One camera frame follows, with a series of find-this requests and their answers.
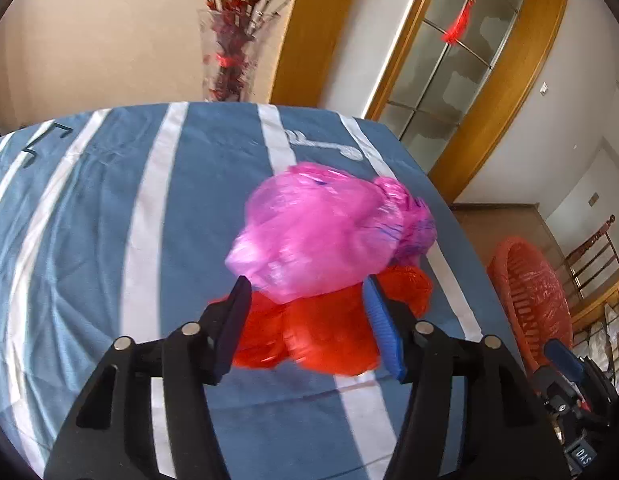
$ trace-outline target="blue tablecloth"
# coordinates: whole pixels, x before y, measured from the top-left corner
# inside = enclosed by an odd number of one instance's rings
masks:
[[[435,284],[427,319],[456,337],[495,333],[517,355],[473,248],[385,126],[308,108],[188,103],[56,122],[72,131],[47,121],[0,139],[0,425],[38,473],[114,338],[165,336],[227,293],[224,259],[246,199],[299,161],[393,176],[425,199],[439,230],[422,261]],[[161,388],[154,380],[157,456],[173,474]],[[380,480],[409,387],[382,369],[342,378],[286,362],[233,369],[207,394],[234,480]],[[462,426],[462,387],[454,395],[445,470]]]

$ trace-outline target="vase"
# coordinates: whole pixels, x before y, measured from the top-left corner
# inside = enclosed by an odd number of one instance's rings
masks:
[[[205,101],[248,101],[262,46],[276,16],[200,10]]]

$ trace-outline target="brown floor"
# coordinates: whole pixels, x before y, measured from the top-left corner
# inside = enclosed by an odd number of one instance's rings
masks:
[[[572,294],[574,287],[563,266],[565,257],[535,206],[454,204],[451,208],[485,267],[500,242],[508,236],[520,236],[538,247],[547,258],[563,283],[569,306],[577,303],[577,296]]]

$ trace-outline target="purple plastic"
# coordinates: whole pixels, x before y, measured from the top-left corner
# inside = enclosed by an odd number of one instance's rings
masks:
[[[262,183],[245,217],[227,267],[277,303],[355,285],[394,258],[413,264],[436,238],[429,209],[398,181],[310,162]]]

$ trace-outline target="laundry basket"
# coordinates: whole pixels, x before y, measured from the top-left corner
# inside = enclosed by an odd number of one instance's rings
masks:
[[[520,237],[500,243],[487,269],[507,314],[528,373],[548,364],[552,338],[572,347],[572,321],[563,287],[542,253]]]

